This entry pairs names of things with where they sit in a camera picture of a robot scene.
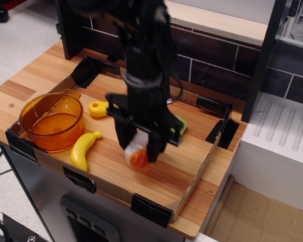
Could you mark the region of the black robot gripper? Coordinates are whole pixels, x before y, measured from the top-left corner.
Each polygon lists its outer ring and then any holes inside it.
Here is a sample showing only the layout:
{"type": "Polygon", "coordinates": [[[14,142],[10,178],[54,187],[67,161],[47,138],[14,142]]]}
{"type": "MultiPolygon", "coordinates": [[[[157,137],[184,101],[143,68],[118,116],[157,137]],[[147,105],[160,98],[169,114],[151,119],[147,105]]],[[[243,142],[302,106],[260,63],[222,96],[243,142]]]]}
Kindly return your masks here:
{"type": "Polygon", "coordinates": [[[107,113],[114,117],[119,145],[126,149],[137,129],[149,134],[147,144],[148,162],[157,161],[167,143],[178,146],[180,130],[184,126],[167,106],[167,99],[160,86],[151,88],[127,84],[127,95],[108,93],[105,98],[107,113]]]}

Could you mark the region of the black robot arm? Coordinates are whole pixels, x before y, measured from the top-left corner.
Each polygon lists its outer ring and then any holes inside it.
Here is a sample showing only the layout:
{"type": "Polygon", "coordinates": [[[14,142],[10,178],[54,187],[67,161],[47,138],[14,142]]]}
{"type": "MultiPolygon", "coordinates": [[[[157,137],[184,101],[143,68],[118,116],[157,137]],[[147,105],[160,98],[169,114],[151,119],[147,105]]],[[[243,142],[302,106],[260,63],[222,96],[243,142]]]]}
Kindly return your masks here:
{"type": "Polygon", "coordinates": [[[182,122],[167,107],[176,47],[163,1],[65,1],[74,13],[102,16],[117,29],[125,59],[127,93],[107,94],[119,144],[127,148],[138,131],[148,135],[147,155],[155,162],[167,143],[181,141],[182,122]]]}

